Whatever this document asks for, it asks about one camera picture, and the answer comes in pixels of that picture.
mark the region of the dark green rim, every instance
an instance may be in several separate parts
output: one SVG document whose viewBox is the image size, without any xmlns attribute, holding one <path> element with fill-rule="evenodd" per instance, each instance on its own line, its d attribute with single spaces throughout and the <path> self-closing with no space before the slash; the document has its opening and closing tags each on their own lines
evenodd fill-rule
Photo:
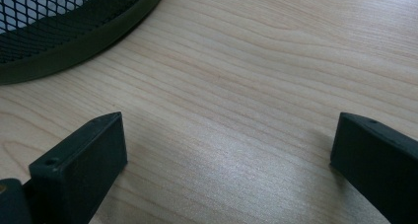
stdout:
<svg viewBox="0 0 418 224">
<path fill-rule="evenodd" d="M 75 66 L 108 48 L 145 19 L 160 0 L 139 0 L 110 22 L 53 49 L 0 64 L 0 85 L 44 77 Z"/>
</svg>

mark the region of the wooden desk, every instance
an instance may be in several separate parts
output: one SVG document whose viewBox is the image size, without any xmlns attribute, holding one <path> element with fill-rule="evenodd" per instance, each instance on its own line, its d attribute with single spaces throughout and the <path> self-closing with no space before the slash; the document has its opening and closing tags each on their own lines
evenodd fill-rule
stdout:
<svg viewBox="0 0 418 224">
<path fill-rule="evenodd" d="M 94 59 L 0 87 L 0 178 L 121 111 L 92 223 L 385 223 L 329 167 L 340 112 L 418 138 L 418 0 L 163 0 Z"/>
</svg>

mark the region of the black plastic block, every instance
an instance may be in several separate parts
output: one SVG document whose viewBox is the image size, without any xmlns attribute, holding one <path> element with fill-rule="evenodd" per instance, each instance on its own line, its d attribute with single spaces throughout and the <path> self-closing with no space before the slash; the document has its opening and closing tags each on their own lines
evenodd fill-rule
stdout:
<svg viewBox="0 0 418 224">
<path fill-rule="evenodd" d="M 126 164 L 120 112 L 83 125 L 30 164 L 30 185 L 50 215 L 44 221 L 88 223 Z"/>
<path fill-rule="evenodd" d="M 331 153 L 339 171 L 391 223 L 418 223 L 418 142 L 342 113 Z"/>
<path fill-rule="evenodd" d="M 0 223 L 32 223 L 22 185 L 19 180 L 4 179 L 0 181 Z"/>
</svg>

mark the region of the wood grain surface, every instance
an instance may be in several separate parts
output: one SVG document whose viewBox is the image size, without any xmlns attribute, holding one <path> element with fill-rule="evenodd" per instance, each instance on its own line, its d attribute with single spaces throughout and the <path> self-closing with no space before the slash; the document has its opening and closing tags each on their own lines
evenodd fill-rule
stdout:
<svg viewBox="0 0 418 224">
<path fill-rule="evenodd" d="M 418 138 L 417 26 L 418 0 L 163 0 L 90 61 L 0 87 L 0 178 L 122 112 L 129 164 L 91 223 L 387 223 L 329 155 L 340 112 Z"/>
</svg>

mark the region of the black mesh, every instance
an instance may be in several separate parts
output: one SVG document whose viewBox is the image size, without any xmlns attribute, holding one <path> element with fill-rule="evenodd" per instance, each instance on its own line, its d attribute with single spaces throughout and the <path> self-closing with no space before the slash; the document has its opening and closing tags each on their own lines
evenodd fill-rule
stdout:
<svg viewBox="0 0 418 224">
<path fill-rule="evenodd" d="M 104 25 L 138 0 L 0 0 L 0 63 L 52 49 Z"/>
</svg>

